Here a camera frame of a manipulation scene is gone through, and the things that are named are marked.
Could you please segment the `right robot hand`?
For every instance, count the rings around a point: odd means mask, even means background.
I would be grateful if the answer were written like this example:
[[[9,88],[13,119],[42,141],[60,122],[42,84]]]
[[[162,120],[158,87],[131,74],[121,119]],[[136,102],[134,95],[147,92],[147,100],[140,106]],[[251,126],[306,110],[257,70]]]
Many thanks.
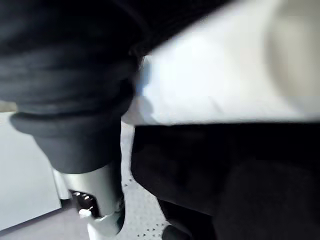
[[[114,237],[125,220],[121,118],[141,58],[221,0],[3,0],[0,99],[16,104],[79,213]]]

